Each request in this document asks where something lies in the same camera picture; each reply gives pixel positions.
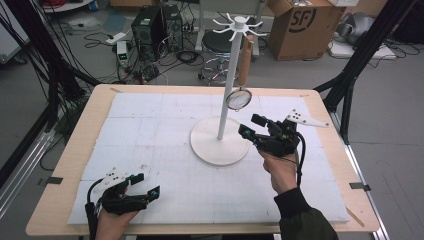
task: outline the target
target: sf logo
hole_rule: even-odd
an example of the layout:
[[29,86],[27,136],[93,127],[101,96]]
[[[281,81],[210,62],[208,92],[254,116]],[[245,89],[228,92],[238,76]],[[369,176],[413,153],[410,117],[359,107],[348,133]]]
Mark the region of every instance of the sf logo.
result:
[[299,33],[305,31],[315,19],[316,9],[308,9],[304,11],[296,11],[290,22],[289,32]]

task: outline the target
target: person's hand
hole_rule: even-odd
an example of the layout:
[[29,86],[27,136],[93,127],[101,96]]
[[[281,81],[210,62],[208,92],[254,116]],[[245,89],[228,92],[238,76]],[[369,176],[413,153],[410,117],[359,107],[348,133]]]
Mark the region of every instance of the person's hand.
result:
[[118,240],[121,238],[131,219],[138,214],[138,211],[116,215],[108,213],[102,208],[97,223],[96,239],[98,240]]
[[258,152],[264,158],[264,169],[271,174],[272,188],[278,194],[297,187],[296,156],[294,154],[277,158],[262,151]]

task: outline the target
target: person's left hand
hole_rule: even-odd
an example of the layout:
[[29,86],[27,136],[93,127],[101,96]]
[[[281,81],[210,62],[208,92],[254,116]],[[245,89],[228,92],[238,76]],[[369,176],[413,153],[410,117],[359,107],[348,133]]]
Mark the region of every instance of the person's left hand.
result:
[[96,239],[118,240],[138,211],[116,215],[102,208],[97,223]]

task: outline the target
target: stand base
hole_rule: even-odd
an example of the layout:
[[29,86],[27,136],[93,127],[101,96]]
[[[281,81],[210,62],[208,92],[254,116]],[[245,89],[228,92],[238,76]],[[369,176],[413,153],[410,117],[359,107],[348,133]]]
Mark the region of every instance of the stand base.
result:
[[227,119],[223,139],[218,140],[219,122],[219,117],[198,122],[191,131],[191,147],[208,163],[219,166],[236,163],[246,155],[251,143],[238,134],[240,124],[230,118]]

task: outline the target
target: white pole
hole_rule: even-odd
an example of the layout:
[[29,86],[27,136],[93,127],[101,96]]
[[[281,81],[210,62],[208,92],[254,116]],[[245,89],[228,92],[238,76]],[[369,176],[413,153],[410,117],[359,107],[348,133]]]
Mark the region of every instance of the white pole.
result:
[[227,121],[228,106],[227,97],[233,89],[234,77],[236,75],[237,62],[240,52],[240,45],[243,33],[237,32],[231,44],[230,63],[228,64],[227,80],[225,82],[224,100],[222,101],[221,120],[219,122],[218,140],[222,140],[224,136],[225,123]]

